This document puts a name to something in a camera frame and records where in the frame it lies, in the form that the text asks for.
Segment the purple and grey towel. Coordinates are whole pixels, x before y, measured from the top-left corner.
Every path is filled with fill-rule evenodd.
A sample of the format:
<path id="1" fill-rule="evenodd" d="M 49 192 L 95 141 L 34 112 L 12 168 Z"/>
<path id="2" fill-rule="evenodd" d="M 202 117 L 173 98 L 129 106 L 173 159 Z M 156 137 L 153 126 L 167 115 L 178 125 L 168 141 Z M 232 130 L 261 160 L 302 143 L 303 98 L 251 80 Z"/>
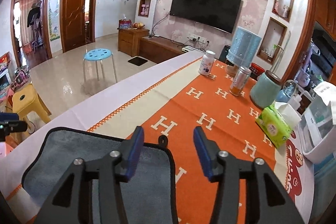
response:
<path id="1" fill-rule="evenodd" d="M 66 127 L 51 129 L 22 177 L 41 207 L 36 223 L 177 223 L 171 152 L 144 141 L 134 176 L 115 166 L 126 139 Z"/>

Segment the yellow plastic stool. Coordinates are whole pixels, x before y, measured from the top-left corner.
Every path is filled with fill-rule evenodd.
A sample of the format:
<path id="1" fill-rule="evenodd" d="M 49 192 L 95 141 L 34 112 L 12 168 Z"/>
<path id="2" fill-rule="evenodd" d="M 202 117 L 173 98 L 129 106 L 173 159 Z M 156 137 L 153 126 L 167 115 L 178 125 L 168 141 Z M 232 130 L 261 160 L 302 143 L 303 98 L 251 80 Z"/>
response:
<path id="1" fill-rule="evenodd" d="M 45 105 L 32 83 L 14 93 L 12 97 L 12 112 L 18 114 L 23 120 L 30 112 L 35 112 L 47 124 L 51 121 L 51 112 Z"/>

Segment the green tissue pack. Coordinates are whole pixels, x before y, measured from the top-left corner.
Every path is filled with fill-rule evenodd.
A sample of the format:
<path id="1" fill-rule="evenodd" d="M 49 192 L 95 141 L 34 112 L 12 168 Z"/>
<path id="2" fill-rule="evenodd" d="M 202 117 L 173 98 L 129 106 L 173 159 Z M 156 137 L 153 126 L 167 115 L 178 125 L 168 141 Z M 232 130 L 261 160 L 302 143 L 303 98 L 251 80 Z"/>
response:
<path id="1" fill-rule="evenodd" d="M 258 126 L 276 148 L 281 147 L 289 139 L 300 121 L 299 113 L 284 102 L 274 102 L 265 107 L 256 119 Z"/>

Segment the teal ceramic canister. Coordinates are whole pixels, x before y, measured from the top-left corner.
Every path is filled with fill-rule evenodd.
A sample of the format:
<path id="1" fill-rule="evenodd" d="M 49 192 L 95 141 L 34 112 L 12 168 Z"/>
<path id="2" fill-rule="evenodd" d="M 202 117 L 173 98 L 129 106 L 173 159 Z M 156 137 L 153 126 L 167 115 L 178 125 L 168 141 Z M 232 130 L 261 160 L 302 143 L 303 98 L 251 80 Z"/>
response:
<path id="1" fill-rule="evenodd" d="M 252 87 L 249 96 L 257 107 L 264 109 L 273 103 L 281 87 L 281 79 L 270 70 L 267 70 Z"/>

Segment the glass jar amber liquid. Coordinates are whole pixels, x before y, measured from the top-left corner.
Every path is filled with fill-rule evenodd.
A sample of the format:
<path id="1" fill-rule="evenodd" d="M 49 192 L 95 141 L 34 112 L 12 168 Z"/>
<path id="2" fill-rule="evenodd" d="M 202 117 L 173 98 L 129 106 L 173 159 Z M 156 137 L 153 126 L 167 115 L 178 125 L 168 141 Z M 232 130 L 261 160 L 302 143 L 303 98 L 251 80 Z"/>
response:
<path id="1" fill-rule="evenodd" d="M 251 70 L 248 67 L 243 67 L 243 66 L 239 67 L 235 77 L 232 80 L 232 83 L 229 89 L 230 93 L 236 97 L 240 96 L 250 75 L 251 75 Z"/>

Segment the white pill bottle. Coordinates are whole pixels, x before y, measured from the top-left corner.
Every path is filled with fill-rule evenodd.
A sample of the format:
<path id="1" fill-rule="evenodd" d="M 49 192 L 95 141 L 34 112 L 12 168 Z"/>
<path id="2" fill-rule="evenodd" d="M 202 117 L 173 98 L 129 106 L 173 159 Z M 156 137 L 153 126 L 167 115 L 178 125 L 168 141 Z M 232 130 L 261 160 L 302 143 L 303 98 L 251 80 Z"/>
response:
<path id="1" fill-rule="evenodd" d="M 205 54 L 202 57 L 198 72 L 201 75 L 209 76 L 214 61 L 215 61 L 215 53 L 213 51 L 206 50 Z"/>

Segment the black floor mat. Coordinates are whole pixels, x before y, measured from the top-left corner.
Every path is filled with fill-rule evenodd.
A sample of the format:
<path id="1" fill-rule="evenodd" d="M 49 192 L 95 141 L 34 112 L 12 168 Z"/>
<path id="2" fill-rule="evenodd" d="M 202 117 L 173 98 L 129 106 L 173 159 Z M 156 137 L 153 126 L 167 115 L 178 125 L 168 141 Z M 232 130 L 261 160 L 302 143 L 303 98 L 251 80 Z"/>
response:
<path id="1" fill-rule="evenodd" d="M 138 67 L 140 67 L 141 65 L 144 65 L 147 62 L 148 62 L 147 59 L 144 59 L 144 58 L 139 57 L 139 56 L 133 57 L 133 58 L 128 60 L 128 63 L 133 64 L 133 65 L 138 66 Z"/>

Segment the clear plastic bottle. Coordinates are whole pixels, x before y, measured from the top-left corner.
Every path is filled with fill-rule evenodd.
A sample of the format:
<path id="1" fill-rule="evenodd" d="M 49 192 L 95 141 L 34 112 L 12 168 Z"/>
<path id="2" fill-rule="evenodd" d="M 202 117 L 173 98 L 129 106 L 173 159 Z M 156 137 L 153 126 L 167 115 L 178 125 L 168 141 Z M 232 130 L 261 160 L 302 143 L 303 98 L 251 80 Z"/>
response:
<path id="1" fill-rule="evenodd" d="M 301 106 L 300 102 L 302 101 L 301 95 L 299 93 L 293 94 L 288 101 L 288 104 L 294 109 L 298 110 Z"/>

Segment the blue round stool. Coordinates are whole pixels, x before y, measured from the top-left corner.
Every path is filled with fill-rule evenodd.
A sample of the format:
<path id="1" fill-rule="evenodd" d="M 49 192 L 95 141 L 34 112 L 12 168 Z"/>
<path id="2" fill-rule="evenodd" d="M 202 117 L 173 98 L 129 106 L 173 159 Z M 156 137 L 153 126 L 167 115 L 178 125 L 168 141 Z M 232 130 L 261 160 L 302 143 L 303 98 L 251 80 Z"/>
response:
<path id="1" fill-rule="evenodd" d="M 95 63 L 97 80 L 100 79 L 99 69 L 98 69 L 98 64 L 100 64 L 101 74 L 102 74 L 103 79 L 105 80 L 105 71 L 104 71 L 104 65 L 103 65 L 103 61 L 105 59 L 111 59 L 112 60 L 112 68 L 113 68 L 114 79 L 115 79 L 116 83 L 118 82 L 117 72 L 116 72 L 116 64 L 114 62 L 113 52 L 111 50 L 107 49 L 107 48 L 96 48 L 96 49 L 90 50 L 90 51 L 88 51 L 84 54 L 84 57 L 83 57 L 83 80 L 84 80 L 84 83 L 86 83 L 86 81 L 87 81 L 86 68 L 85 68 L 86 62 L 94 62 Z"/>

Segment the blue lamp shade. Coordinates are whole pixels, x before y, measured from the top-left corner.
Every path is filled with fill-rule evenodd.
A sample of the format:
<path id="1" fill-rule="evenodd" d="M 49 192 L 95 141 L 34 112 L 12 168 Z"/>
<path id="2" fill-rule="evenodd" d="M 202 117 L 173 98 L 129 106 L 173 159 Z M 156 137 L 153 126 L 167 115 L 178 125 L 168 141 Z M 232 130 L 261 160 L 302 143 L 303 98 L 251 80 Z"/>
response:
<path id="1" fill-rule="evenodd" d="M 260 36 L 242 27 L 237 27 L 226 57 L 229 62 L 227 73 L 234 77 L 240 67 L 249 68 L 260 43 Z"/>

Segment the wooden TV cabinet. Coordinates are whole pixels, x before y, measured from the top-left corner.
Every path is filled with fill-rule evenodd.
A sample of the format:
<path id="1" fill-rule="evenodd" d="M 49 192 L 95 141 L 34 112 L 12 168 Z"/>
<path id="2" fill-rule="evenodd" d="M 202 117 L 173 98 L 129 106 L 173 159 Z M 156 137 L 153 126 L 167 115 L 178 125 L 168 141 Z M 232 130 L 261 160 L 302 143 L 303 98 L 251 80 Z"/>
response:
<path id="1" fill-rule="evenodd" d="M 118 30 L 118 51 L 131 57 L 143 57 L 156 64 L 184 54 L 181 47 L 171 40 L 161 37 L 149 37 L 147 29 Z"/>

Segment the white appliance with cloth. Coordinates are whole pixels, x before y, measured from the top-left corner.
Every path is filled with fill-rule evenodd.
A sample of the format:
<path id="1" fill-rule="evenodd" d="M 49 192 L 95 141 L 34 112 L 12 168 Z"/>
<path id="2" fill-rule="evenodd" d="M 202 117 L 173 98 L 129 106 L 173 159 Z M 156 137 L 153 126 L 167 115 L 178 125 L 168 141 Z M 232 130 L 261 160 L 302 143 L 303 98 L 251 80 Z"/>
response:
<path id="1" fill-rule="evenodd" d="M 335 152 L 335 85 L 323 81 L 298 124 L 303 155 L 319 164 Z"/>

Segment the brown wooden door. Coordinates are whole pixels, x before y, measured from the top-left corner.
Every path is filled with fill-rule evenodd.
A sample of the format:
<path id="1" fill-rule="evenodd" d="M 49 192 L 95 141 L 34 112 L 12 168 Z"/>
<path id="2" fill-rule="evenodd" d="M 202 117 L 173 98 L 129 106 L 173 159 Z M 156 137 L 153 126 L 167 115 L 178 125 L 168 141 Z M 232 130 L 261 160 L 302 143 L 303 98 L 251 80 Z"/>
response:
<path id="1" fill-rule="evenodd" d="M 60 40 L 64 53 L 95 41 L 96 0 L 60 0 Z"/>

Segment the black wall television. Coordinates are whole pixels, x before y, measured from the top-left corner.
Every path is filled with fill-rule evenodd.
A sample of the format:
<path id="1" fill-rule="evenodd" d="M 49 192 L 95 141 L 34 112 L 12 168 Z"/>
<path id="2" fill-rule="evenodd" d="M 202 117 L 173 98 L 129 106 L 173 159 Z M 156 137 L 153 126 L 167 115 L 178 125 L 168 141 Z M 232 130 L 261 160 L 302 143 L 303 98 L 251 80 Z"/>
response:
<path id="1" fill-rule="evenodd" d="M 170 15 L 232 33 L 242 0 L 172 0 Z"/>

